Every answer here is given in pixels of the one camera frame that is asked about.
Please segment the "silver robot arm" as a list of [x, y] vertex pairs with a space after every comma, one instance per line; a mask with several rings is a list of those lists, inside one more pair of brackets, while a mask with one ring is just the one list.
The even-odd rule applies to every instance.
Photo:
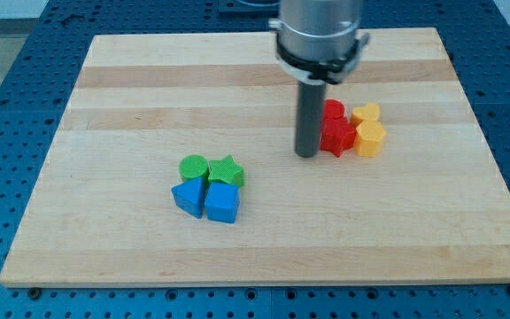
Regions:
[[357, 37], [362, 0], [281, 0], [268, 25], [282, 70], [308, 85], [337, 85], [359, 63], [369, 34]]

